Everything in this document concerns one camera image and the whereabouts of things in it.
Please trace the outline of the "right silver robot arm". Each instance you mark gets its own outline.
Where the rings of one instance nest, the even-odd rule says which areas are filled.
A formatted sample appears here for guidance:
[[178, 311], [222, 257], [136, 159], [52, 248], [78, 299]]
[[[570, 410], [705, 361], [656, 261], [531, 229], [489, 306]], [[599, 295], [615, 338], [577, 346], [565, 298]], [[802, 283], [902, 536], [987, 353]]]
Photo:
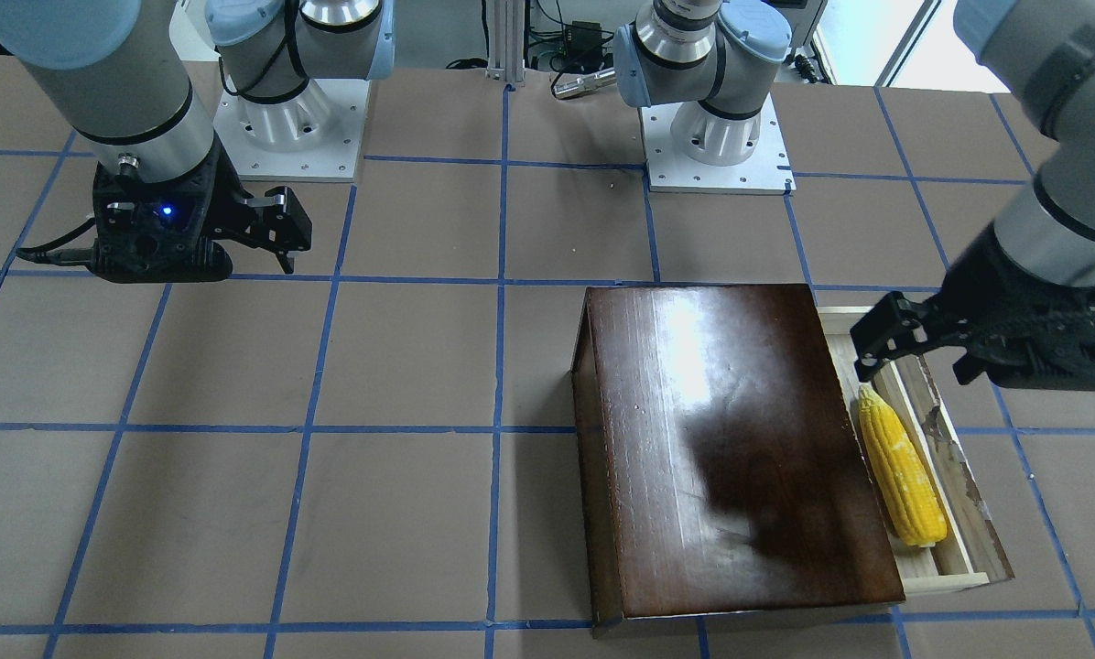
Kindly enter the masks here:
[[209, 1], [222, 107], [193, 88], [168, 1], [0, 1], [0, 45], [97, 158], [82, 226], [16, 258], [113, 284], [222, 281], [226, 241], [284, 274], [312, 246], [292, 180], [351, 180], [364, 101], [390, 76], [390, 1]]

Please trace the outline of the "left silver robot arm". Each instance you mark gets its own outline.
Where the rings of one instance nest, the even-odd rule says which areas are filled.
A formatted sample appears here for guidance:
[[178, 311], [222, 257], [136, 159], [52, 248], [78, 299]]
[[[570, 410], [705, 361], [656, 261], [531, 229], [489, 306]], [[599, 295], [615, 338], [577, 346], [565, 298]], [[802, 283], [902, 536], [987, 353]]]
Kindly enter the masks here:
[[[850, 332], [854, 372], [961, 347], [959, 383], [1095, 391], [1095, 1], [960, 1], [954, 28], [1003, 81], [1054, 154], [973, 239], [921, 303], [891, 292]], [[761, 1], [652, 1], [613, 37], [630, 107], [675, 104], [670, 151], [740, 166], [789, 51], [786, 18]]]

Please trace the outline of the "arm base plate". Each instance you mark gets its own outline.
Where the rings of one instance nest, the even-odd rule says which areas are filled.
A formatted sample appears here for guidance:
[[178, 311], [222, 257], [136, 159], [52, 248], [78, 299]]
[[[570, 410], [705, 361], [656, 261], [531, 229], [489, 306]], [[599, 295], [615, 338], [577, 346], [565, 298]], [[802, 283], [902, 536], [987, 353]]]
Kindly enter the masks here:
[[245, 182], [354, 183], [371, 91], [369, 81], [320, 79], [279, 104], [224, 93], [214, 130]]
[[698, 102], [639, 109], [652, 190], [786, 195], [797, 189], [773, 96], [734, 122]]

